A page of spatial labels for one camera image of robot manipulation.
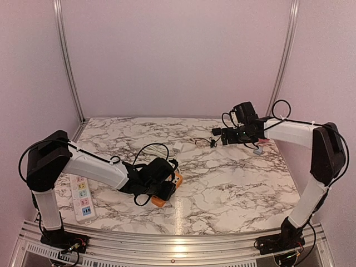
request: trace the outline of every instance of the marble veining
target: marble veining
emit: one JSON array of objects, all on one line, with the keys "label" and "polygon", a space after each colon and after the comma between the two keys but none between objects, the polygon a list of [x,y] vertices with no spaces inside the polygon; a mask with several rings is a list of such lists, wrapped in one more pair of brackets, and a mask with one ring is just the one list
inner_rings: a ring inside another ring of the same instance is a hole
[{"label": "marble veining", "polygon": [[[136,206],[133,196],[89,181],[98,219],[87,227],[149,234],[226,234],[279,227],[299,200],[286,164],[272,141],[258,156],[243,145],[197,147],[191,137],[211,136],[220,120],[193,118],[92,118],[78,144],[109,157],[133,162],[144,145],[162,142],[170,149],[184,144],[178,154],[182,186],[163,208],[152,203]],[[154,156],[141,154],[138,162]],[[68,175],[56,184],[63,220],[78,224]],[[140,196],[144,202],[146,196]]]}]

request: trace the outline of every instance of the metal rail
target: metal rail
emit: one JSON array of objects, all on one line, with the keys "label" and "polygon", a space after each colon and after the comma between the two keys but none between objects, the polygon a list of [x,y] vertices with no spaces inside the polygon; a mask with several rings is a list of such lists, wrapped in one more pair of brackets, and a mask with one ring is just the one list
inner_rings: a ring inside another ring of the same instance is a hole
[{"label": "metal rail", "polygon": [[268,105],[268,108],[266,111],[266,116],[269,116],[272,113],[272,106],[273,106],[274,102],[277,100],[280,89],[282,87],[285,70],[287,67],[287,63],[288,63],[291,49],[292,49],[293,42],[294,42],[298,12],[299,12],[299,0],[292,0],[291,7],[290,7],[287,35],[285,38],[284,49],[283,49],[283,55],[282,55],[282,59],[280,62],[277,78],[274,83],[271,99],[270,99],[270,102],[269,102],[269,105]]},{"label": "metal rail", "polygon": [[65,34],[65,25],[63,22],[63,14],[62,14],[62,3],[61,3],[61,0],[53,0],[53,4],[55,7],[58,35],[60,38],[62,56],[63,56],[63,60],[64,60],[64,64],[65,64],[68,82],[70,85],[71,95],[73,98],[73,102],[74,102],[74,106],[76,109],[76,113],[77,113],[79,122],[84,123],[86,120],[85,120],[85,117],[83,114],[82,106],[79,101],[79,95],[78,95],[76,83],[74,80],[73,70],[72,70],[71,61],[70,61],[69,52],[68,52],[68,46],[67,46],[67,40],[66,40],[66,34]]}]

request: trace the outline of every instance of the aluminum frame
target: aluminum frame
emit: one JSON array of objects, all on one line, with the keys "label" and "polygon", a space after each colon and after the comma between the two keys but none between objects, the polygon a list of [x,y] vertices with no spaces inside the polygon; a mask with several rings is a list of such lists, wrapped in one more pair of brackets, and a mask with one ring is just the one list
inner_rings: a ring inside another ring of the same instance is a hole
[{"label": "aluminum frame", "polygon": [[272,113],[272,106],[273,106],[274,102],[277,100],[277,98],[279,96],[279,92],[282,87],[285,70],[286,70],[286,67],[288,64],[288,60],[289,60],[289,57],[290,57],[290,54],[292,51],[293,42],[294,42],[298,13],[299,13],[299,0],[292,0],[291,6],[290,6],[288,29],[287,29],[287,35],[285,38],[282,59],[281,59],[280,66],[278,69],[276,81],[274,83],[271,99],[269,101],[268,108],[266,111],[266,116],[269,116]]},{"label": "aluminum frame", "polygon": [[53,0],[53,5],[55,8],[55,14],[56,14],[56,22],[57,22],[57,30],[58,30],[58,36],[60,39],[60,44],[61,44],[61,50],[62,50],[62,56],[65,64],[65,69],[67,73],[67,78],[71,90],[71,95],[73,99],[73,103],[75,106],[75,110],[79,119],[79,122],[81,124],[85,123],[86,119],[83,113],[83,109],[79,100],[79,94],[77,91],[77,86],[75,83],[74,75],[73,75],[73,70],[71,66],[71,61],[69,57],[69,52],[68,52],[68,45],[67,45],[67,40],[66,40],[66,32],[65,32],[65,25],[63,21],[63,14],[62,14],[62,2],[61,0]]},{"label": "aluminum frame", "polygon": [[[314,227],[317,232],[315,250],[319,251],[323,267],[334,267],[323,228],[320,224],[315,224]],[[87,252],[81,255],[82,264],[78,266],[90,266],[90,262],[106,261],[128,267],[234,266],[244,261],[271,257],[271,254],[259,254],[254,248],[255,239],[280,231],[272,229],[223,235],[153,235],[107,231],[70,224],[65,224],[65,229],[90,237]],[[303,234],[305,247],[312,246],[314,241],[312,229],[305,228]],[[29,244],[57,251],[41,244],[40,238],[38,221],[25,221],[10,266],[22,266],[26,252],[31,252],[28,249]]]}]

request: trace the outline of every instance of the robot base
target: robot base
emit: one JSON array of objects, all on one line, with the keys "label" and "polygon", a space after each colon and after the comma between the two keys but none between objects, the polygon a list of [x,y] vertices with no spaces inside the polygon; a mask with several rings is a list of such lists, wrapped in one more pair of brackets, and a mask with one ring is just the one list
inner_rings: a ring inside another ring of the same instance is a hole
[{"label": "robot base", "polygon": [[45,231],[46,236],[41,237],[41,243],[52,246],[55,248],[67,250],[70,246],[75,243],[80,243],[81,246],[77,248],[79,253],[85,253],[89,237],[86,235],[70,233],[66,231]]},{"label": "robot base", "polygon": [[305,245],[303,236],[296,237],[293,242],[288,244],[282,244],[281,234],[262,236],[257,238],[255,242],[255,247],[260,251],[261,255],[299,248],[300,245]]}]

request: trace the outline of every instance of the pink object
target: pink object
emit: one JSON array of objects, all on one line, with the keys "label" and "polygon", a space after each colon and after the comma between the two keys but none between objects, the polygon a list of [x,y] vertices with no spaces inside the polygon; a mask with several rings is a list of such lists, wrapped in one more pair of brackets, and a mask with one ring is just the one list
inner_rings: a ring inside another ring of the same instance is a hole
[{"label": "pink object", "polygon": [[73,135],[78,120],[52,1],[0,1],[0,13],[0,263],[8,266],[24,219],[35,215],[19,157],[55,130]]},{"label": "pink object", "polygon": [[[322,221],[335,266],[356,258],[356,2],[301,1],[293,51],[279,98],[290,101],[292,118],[335,122],[348,141],[350,168],[337,182],[317,218]],[[310,178],[311,152],[278,143],[303,192]]]}]

